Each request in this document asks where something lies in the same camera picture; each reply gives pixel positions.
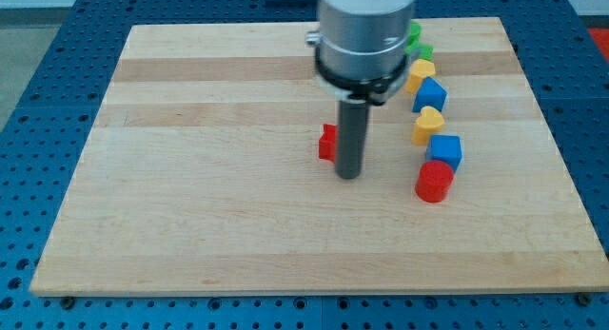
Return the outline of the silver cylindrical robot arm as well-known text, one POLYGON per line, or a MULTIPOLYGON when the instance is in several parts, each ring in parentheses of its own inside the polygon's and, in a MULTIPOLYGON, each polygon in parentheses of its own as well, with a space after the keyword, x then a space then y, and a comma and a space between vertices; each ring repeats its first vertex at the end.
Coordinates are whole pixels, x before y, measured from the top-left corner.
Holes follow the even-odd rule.
POLYGON ((318 0, 319 27, 308 33, 316 75, 337 98, 373 106, 402 87, 416 0, 318 0))

